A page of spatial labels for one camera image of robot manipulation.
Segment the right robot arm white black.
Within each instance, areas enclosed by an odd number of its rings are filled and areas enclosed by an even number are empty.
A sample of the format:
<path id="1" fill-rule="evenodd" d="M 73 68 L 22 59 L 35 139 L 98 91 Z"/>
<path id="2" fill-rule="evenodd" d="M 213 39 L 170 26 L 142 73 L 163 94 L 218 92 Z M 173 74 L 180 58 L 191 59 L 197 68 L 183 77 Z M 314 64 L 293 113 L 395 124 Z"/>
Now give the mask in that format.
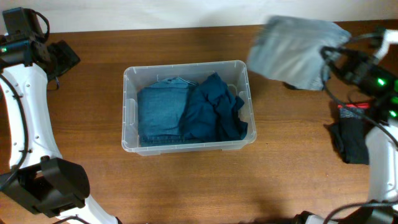
<path id="1" fill-rule="evenodd" d="M 330 212 L 325 218 L 304 211 L 292 223 L 397 223 L 397 77 L 379 67 L 379 62 L 397 43 L 397 31 L 382 29 L 351 39 L 373 39 L 377 50 L 372 55 L 350 50 L 344 45 L 324 47 L 322 74 L 333 72 L 348 85 L 373 97 L 371 108 L 382 116 L 374 120 L 365 137 L 369 155 L 369 194 L 367 202 L 351 203 Z"/>

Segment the teal blue shirt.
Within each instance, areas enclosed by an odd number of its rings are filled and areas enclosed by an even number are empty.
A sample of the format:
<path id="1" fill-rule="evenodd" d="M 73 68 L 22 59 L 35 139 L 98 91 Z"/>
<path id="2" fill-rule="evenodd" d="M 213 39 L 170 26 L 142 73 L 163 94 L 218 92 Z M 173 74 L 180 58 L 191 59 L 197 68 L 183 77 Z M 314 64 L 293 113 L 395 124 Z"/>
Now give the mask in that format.
<path id="1" fill-rule="evenodd" d="M 217 73 L 210 75 L 191 93 L 182 120 L 182 134 L 202 142 L 240 141 L 248 132 L 239 110 L 244 101 L 232 94 Z"/>

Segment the dark blue jeans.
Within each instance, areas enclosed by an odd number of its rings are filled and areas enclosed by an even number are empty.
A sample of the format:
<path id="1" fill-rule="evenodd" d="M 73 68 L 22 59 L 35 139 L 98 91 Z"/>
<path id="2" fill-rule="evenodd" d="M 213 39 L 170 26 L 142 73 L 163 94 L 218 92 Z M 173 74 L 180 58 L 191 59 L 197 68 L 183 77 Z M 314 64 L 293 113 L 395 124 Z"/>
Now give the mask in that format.
<path id="1" fill-rule="evenodd" d="M 197 82 L 173 77 L 155 82 L 137 94 L 142 147 L 201 143 L 182 133 L 187 101 L 197 86 Z"/>

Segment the clear plastic storage container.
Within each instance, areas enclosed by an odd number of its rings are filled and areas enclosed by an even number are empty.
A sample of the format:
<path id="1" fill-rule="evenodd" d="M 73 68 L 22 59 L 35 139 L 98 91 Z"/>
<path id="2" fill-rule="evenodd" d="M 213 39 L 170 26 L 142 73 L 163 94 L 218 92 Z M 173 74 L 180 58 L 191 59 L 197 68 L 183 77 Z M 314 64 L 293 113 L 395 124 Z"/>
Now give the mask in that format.
<path id="1" fill-rule="evenodd" d="M 224 142 L 203 142 L 195 144 L 166 144 L 144 147 L 139 139 L 139 100 L 137 93 L 143 88 L 166 78 L 181 77 L 185 80 L 202 83 L 207 76 L 218 73 L 228 85 L 233 95 L 244 101 L 239 110 L 241 121 L 248 123 L 248 132 L 243 140 Z M 257 138 L 251 89 L 246 64 L 240 60 L 206 63 L 185 63 L 177 65 L 153 65 L 129 67 L 124 71 L 123 83 L 123 130 L 121 145 L 127 152 L 141 156 L 153 156 L 166 153 L 238 150 L 253 143 Z"/>

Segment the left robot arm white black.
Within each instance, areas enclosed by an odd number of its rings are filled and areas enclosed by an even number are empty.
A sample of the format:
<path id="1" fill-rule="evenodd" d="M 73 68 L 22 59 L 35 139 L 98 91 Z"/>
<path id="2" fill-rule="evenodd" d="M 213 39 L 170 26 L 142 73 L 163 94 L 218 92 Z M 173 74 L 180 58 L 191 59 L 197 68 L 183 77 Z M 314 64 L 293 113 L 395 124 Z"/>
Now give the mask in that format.
<path id="1" fill-rule="evenodd" d="M 60 223 L 119 223 L 91 196 L 84 168 L 63 159 L 52 132 L 47 83 L 80 61 L 63 40 L 1 46 L 1 89 L 11 133 L 11 171 L 1 192 L 32 214 Z"/>

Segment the light blue jeans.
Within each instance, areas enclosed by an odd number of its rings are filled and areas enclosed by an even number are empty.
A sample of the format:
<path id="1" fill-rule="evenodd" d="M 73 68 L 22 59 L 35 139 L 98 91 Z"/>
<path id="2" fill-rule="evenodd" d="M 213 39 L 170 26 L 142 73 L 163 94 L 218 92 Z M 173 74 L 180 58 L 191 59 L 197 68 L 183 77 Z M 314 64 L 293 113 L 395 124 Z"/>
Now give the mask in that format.
<path id="1" fill-rule="evenodd" d="M 322 90 L 324 47 L 338 47 L 351 34 L 334 22 L 272 16 L 250 49 L 247 66 L 252 72 L 284 82 L 299 90 Z"/>

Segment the black shorts red waistband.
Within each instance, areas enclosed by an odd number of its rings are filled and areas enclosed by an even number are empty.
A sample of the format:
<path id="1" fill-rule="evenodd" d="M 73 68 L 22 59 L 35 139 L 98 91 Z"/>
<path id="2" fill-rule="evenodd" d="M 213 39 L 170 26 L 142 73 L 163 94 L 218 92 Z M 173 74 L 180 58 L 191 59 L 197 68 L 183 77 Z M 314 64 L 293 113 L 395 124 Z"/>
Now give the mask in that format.
<path id="1" fill-rule="evenodd" d="M 338 117 L 327 127 L 333 147 L 344 163 L 369 165 L 369 153 L 365 143 L 366 125 L 359 115 L 364 114 L 368 104 L 348 104 L 347 107 L 351 110 L 338 105 Z"/>

